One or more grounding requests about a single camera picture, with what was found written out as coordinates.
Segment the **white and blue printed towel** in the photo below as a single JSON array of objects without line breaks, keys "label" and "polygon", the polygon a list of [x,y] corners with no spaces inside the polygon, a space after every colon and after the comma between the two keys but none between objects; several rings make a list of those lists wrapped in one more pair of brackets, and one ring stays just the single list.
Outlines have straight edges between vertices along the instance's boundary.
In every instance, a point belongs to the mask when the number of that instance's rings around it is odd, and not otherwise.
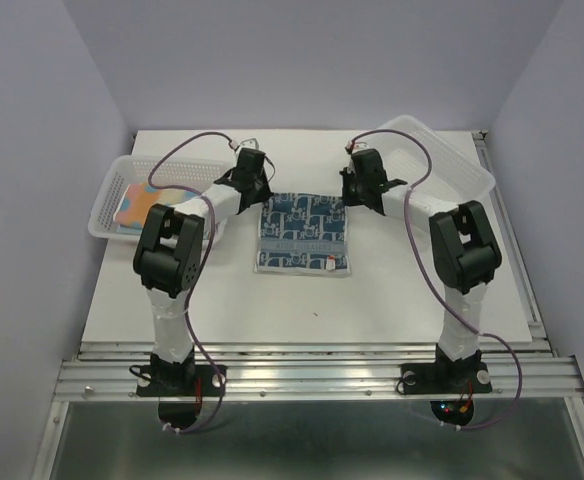
[{"label": "white and blue printed towel", "polygon": [[347,277],[347,226],[339,196],[275,193],[261,210],[255,271]]}]

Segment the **light blue patterned towel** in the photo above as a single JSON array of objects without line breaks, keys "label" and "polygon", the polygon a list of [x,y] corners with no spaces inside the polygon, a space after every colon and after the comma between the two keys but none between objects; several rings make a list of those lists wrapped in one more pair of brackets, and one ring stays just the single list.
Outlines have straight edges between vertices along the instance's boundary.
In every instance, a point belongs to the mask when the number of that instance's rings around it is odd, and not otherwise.
[{"label": "light blue patterned towel", "polygon": [[154,189],[147,183],[130,184],[119,202],[112,219],[116,232],[139,235],[150,208],[154,204],[172,207],[197,195],[182,189]]}]

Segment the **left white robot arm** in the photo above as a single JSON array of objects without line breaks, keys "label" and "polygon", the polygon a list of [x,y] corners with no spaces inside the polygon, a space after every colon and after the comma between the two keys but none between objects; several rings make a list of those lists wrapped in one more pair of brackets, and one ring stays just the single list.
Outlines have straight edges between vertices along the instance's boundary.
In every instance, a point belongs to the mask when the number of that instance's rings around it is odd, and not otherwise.
[{"label": "left white robot arm", "polygon": [[153,205],[137,243],[133,270],[151,303],[154,347],[143,376],[171,393],[194,382],[194,345],[189,303],[213,244],[216,227],[272,196],[265,152],[238,150],[236,165],[207,190],[175,206]]}]

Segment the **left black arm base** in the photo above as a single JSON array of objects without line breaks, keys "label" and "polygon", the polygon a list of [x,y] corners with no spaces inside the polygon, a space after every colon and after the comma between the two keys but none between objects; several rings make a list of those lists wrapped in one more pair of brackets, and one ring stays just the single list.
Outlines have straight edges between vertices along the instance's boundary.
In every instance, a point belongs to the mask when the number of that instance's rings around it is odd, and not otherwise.
[{"label": "left black arm base", "polygon": [[215,418],[226,391],[225,365],[195,365],[185,374],[161,376],[150,365],[132,365],[136,396],[157,399],[163,429],[176,434],[202,431]]}]

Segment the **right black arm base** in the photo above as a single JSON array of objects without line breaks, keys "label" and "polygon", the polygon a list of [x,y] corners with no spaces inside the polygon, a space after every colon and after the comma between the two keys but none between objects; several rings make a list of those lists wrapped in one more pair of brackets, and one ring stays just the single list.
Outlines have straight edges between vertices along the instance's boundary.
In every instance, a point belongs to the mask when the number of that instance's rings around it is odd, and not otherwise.
[{"label": "right black arm base", "polygon": [[457,372],[435,363],[408,363],[401,366],[395,391],[402,396],[430,396],[435,418],[443,425],[463,429],[473,419],[474,397],[491,393],[493,387],[484,364],[479,370]]}]

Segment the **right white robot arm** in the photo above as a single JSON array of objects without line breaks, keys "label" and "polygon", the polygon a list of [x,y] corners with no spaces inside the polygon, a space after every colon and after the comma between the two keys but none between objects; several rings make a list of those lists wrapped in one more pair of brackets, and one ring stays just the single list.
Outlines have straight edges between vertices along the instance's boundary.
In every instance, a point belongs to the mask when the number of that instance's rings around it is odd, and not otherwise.
[{"label": "right white robot arm", "polygon": [[[379,215],[404,222],[417,266],[436,300],[444,308],[438,350],[444,359],[432,366],[435,384],[454,390],[468,378],[464,361],[479,351],[482,302],[488,284],[502,264],[483,204],[468,201],[455,204],[423,194],[418,187],[433,170],[426,154],[426,172],[409,183],[389,179],[381,154],[372,148],[349,147],[349,164],[340,171],[343,203],[364,206]],[[414,239],[413,229],[429,234],[432,261],[444,292],[439,293],[425,268]]]}]

